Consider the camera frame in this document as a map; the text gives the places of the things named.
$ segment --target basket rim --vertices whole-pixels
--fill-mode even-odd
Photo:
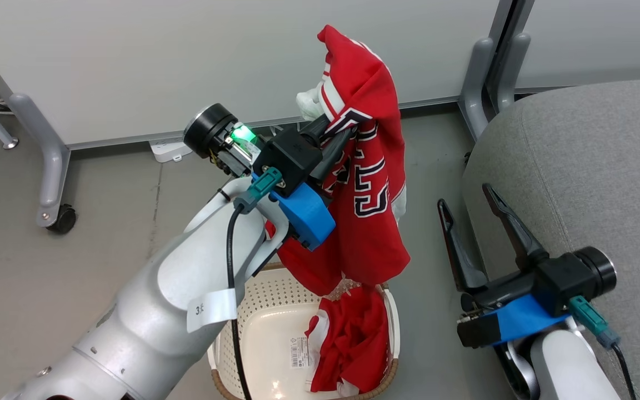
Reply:
[[[269,263],[261,270],[261,272],[278,270],[278,269],[287,270],[287,268],[285,268],[285,266],[283,266],[282,263]],[[391,352],[392,358],[391,358],[391,361],[389,362],[387,373],[382,378],[379,386],[376,387],[374,390],[371,390],[371,392],[360,393],[358,395],[351,396],[351,397],[333,398],[332,400],[369,400],[371,398],[378,397],[378,395],[383,393],[384,390],[386,390],[387,387],[389,387],[389,385],[393,382],[394,376],[397,373],[397,369],[399,367],[399,343],[401,342],[401,335],[399,334],[398,310],[397,310],[396,302],[394,301],[394,296],[391,294],[391,291],[389,291],[389,284],[385,282],[385,283],[379,284],[378,286],[380,286],[381,289],[383,290],[383,293],[386,294],[386,296],[384,297],[384,299],[386,300],[384,302],[384,306],[388,308],[387,312],[388,312],[388,318],[389,318],[388,322],[389,322],[389,331],[390,331],[388,346],[389,346],[389,351]],[[207,359],[209,361],[209,366],[211,367],[211,378],[214,382],[214,386],[216,387],[216,390],[219,391],[221,396],[224,397],[226,400],[244,400],[244,398],[236,397],[236,395],[231,393],[226,388],[223,381],[221,380],[221,375],[219,374],[218,368],[216,366],[215,346],[217,341],[218,340],[215,339],[214,342],[211,344],[211,346],[209,346],[209,349],[207,350]]]

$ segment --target fabric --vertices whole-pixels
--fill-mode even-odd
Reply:
[[[333,198],[328,209],[335,230],[312,253],[288,241],[278,256],[303,286],[323,296],[343,273],[359,283],[384,283],[404,269],[409,254],[397,226],[406,210],[406,188],[391,74],[367,46],[331,26],[318,39],[328,49],[321,85],[300,94],[299,103],[308,105],[308,114],[314,107],[310,102],[320,104],[331,121],[323,139],[351,127],[356,132],[323,185]]]
[[[463,178],[464,199],[491,279],[516,270],[510,241],[481,190],[505,198],[552,256],[584,246],[607,253],[617,286],[594,300],[622,336],[640,395],[640,81],[535,94],[490,122]],[[585,334],[620,397],[613,353]]]
[[[387,367],[389,322],[375,288],[350,289],[338,301],[322,299],[305,332],[313,359],[306,389],[342,397],[376,389]]]

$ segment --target white wall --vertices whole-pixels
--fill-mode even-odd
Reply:
[[[498,0],[0,0],[0,74],[68,144],[178,131],[222,102],[294,117],[318,83],[325,23],[368,44],[399,101],[460,93]]]
[[[640,0],[535,0],[517,88],[640,79]]]

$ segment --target gray floor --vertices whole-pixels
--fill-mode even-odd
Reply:
[[[41,157],[13,117],[21,139],[0,144],[0,398],[68,352],[116,290],[144,265],[223,184],[226,176],[190,155],[158,164],[149,147],[74,153],[64,197],[79,221],[66,236],[34,223]],[[511,398],[492,351],[461,347],[455,292],[436,200],[444,197],[460,226],[463,155],[471,143],[457,111],[403,121],[407,142],[407,213],[399,227],[412,261],[389,283],[401,318],[401,356],[382,398]],[[221,399],[205,359],[171,399]]]

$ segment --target plastic basket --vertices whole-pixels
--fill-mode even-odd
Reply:
[[[344,279],[333,293],[338,299],[347,289],[358,286]],[[304,337],[310,318],[315,315],[320,299],[305,289],[285,268],[265,269],[246,283],[246,296],[238,307],[238,329],[246,380],[254,400],[367,400],[374,398],[391,384],[399,365],[399,316],[388,286],[377,286],[384,298],[389,321],[387,369],[379,387],[353,397],[340,397],[338,392],[305,391],[307,369],[292,368],[291,343]],[[231,324],[208,350],[211,375],[222,396],[243,400],[236,370]]]

